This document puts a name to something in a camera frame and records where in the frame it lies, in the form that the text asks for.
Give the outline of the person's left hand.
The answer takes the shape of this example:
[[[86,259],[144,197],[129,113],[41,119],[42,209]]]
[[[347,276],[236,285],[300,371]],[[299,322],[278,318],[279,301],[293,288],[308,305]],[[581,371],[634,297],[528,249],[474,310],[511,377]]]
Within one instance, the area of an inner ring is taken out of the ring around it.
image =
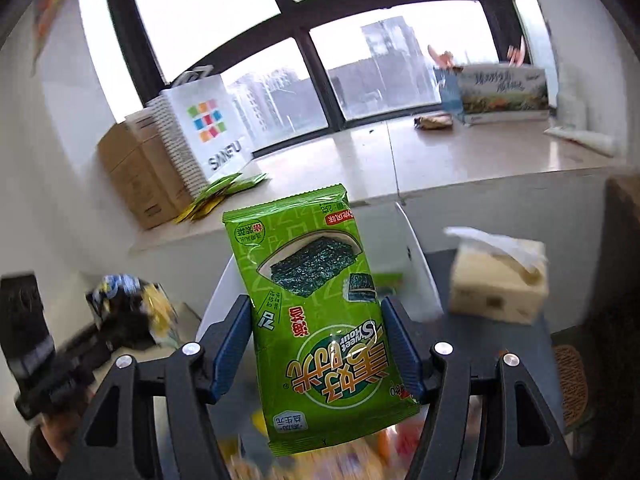
[[[55,479],[70,450],[90,400],[82,400],[66,412],[43,415],[29,438],[28,464],[33,479]]]

